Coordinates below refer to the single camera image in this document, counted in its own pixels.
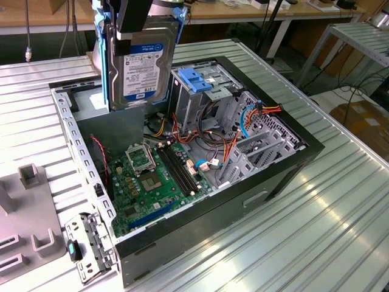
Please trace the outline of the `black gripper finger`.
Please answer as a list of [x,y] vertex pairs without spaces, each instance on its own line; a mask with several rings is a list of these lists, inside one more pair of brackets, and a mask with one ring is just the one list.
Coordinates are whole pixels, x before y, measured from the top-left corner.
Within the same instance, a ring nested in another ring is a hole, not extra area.
[[152,1],[114,1],[114,52],[127,55],[133,34],[141,32]]

